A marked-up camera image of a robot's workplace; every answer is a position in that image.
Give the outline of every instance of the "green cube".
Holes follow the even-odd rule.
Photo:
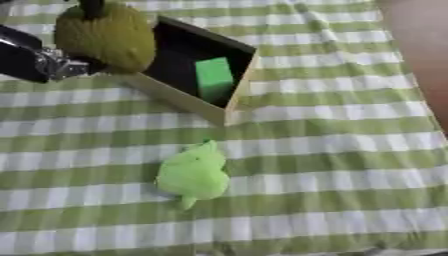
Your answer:
[[[196,62],[200,97],[210,103],[225,95],[233,85],[232,72],[226,58]]]

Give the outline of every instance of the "green plush toy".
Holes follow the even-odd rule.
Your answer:
[[[157,187],[180,195],[182,209],[190,209],[196,200],[221,196],[229,185],[223,171],[226,159],[215,141],[190,146],[162,163],[156,178]]]

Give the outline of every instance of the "open box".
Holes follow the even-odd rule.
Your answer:
[[[126,76],[125,81],[152,97],[225,125],[248,88],[257,51],[254,47],[165,16],[154,27],[157,55],[143,73]],[[227,95],[213,104],[199,98],[195,62],[226,57],[234,78]]]

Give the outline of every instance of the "green and white checkered tablecloth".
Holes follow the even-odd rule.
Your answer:
[[[74,3],[18,2],[7,24],[50,44]],[[258,47],[250,91],[219,128],[101,76],[1,77],[1,255],[448,247],[447,143],[373,0],[129,4]],[[174,211],[151,186],[158,164],[204,138],[227,155],[230,187]]]

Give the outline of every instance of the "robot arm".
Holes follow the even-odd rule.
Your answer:
[[[0,74],[46,83],[79,75],[92,75],[106,67],[98,60],[67,56],[42,45],[30,34],[0,25]]]

